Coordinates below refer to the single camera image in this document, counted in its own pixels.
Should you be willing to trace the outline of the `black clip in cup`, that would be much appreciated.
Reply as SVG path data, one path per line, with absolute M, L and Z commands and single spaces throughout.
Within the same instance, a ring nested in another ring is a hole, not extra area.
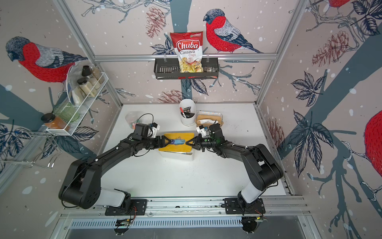
M 183 108 L 183 110 L 185 112 L 187 119 L 190 119 L 195 115 L 195 113 L 192 112 L 192 107 L 185 107 L 185 108 Z

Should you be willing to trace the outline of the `beige spice bottle back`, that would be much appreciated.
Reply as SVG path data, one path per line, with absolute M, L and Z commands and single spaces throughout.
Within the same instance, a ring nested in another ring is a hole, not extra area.
M 91 85 L 98 90 L 101 87 L 101 84 L 99 83 L 98 79 L 93 75 L 90 66 L 85 65 L 82 68 L 82 76 L 87 79 L 88 82 L 91 83 Z

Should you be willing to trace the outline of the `red marker pen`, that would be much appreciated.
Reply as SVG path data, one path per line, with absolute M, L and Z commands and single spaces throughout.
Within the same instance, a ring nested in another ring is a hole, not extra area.
M 185 115 L 185 112 L 184 112 L 183 108 L 180 107 L 180 111 L 181 111 L 182 116 L 183 116 L 184 118 L 186 118 L 186 115 Z

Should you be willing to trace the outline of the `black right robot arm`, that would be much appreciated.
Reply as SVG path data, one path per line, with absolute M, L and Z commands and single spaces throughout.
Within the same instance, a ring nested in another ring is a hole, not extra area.
M 231 158 L 244 164 L 250 182 L 239 192 L 238 199 L 252 204 L 283 176 L 284 171 L 276 162 L 267 147 L 242 146 L 221 138 L 202 138 L 200 135 L 186 141 L 195 150 L 212 150 L 222 158 Z

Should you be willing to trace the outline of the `beige spice bottle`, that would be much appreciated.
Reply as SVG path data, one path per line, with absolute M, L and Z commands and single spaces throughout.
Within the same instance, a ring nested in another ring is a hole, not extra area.
M 77 83 L 81 90 L 88 96 L 95 98 L 97 95 L 97 91 L 95 90 L 95 87 L 86 79 L 81 78 L 77 80 Z
M 99 83 L 98 79 L 93 75 L 90 66 L 85 65 L 82 68 L 82 76 L 87 79 L 88 82 L 91 83 L 91 85 L 98 90 L 101 87 L 101 84 Z

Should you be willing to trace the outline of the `green jar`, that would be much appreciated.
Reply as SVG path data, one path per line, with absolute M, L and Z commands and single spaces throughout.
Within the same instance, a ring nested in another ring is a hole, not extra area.
M 77 107 L 72 105 L 70 102 L 63 102 L 59 104 L 55 107 L 53 113 L 66 123 L 75 122 L 80 117 L 77 113 Z

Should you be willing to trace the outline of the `yellow plastic lid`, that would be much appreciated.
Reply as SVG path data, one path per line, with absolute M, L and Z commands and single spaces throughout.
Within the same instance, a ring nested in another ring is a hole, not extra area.
M 162 152 L 174 152 L 174 153 L 190 153 L 192 151 L 192 147 L 186 145 L 186 142 L 193 139 L 195 134 L 192 132 L 186 133 L 166 133 L 164 136 L 165 139 L 165 147 L 159 148 L 159 151 Z

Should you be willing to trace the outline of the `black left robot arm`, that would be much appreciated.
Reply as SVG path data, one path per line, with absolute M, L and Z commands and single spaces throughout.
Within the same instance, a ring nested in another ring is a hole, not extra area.
M 74 161 L 58 194 L 61 202 L 82 209 L 94 206 L 101 195 L 101 178 L 107 171 L 142 149 L 159 149 L 170 144 L 171 140 L 164 135 L 151 137 L 149 129 L 149 125 L 139 123 L 133 133 L 112 149 L 87 161 Z

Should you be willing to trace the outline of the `white rectangular bin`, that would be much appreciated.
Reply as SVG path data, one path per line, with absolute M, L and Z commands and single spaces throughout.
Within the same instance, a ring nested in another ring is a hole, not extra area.
M 179 160 L 186 160 L 186 161 L 193 161 L 194 155 L 195 155 L 194 149 L 192 149 L 190 153 L 174 153 L 174 152 L 162 152 L 162 151 L 159 151 L 159 153 L 165 158 L 179 159 Z

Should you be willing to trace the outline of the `white pen holder cup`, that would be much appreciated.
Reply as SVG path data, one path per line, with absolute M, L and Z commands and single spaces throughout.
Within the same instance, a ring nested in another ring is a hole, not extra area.
M 191 99 L 184 99 L 179 103 L 179 111 L 181 114 L 181 122 L 186 126 L 195 124 L 196 105 Z

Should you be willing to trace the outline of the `orange spice jar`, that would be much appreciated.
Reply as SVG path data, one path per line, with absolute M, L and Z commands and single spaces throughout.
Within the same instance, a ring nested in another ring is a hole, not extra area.
M 59 116 L 56 116 L 53 113 L 44 114 L 41 117 L 41 121 L 49 129 L 64 129 L 66 131 L 70 129 L 69 125 L 63 119 L 61 119 Z

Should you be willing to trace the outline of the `blue white tissue pack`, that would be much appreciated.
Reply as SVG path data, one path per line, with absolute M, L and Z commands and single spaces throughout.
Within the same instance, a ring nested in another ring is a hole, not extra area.
M 173 145 L 183 145 L 185 143 L 186 141 L 184 139 L 173 139 L 173 142 L 172 142 Z

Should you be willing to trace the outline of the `red Chuba chips bag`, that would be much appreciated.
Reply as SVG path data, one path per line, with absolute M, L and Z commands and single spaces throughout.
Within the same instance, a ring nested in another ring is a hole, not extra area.
M 181 73 L 202 73 L 203 32 L 170 33 Z

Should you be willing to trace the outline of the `beige spice bottle front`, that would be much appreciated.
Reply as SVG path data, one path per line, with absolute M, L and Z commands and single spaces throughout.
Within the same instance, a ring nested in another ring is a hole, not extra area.
M 81 78 L 77 80 L 77 83 L 81 90 L 88 96 L 95 98 L 97 95 L 97 91 L 95 90 L 95 87 L 86 79 Z

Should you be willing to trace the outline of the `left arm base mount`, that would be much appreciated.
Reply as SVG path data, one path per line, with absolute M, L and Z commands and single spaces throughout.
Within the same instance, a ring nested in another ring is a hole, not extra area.
M 106 206 L 106 216 L 143 216 L 147 208 L 147 199 L 131 199 L 131 194 L 115 189 L 124 195 L 123 201 L 120 206 Z

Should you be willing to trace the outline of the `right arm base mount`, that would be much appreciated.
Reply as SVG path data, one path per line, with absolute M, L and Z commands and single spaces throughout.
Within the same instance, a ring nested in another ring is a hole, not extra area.
M 256 199 L 252 203 L 247 203 L 244 198 L 225 198 L 225 213 L 228 215 L 247 215 L 247 214 L 265 214 L 265 206 L 261 198 Z

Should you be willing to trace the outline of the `clear jar with candies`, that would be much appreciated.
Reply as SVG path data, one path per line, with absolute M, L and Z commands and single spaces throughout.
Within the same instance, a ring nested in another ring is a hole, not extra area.
M 125 120 L 131 129 L 135 129 L 138 123 L 141 123 L 141 112 L 133 111 L 128 112 L 125 116 Z

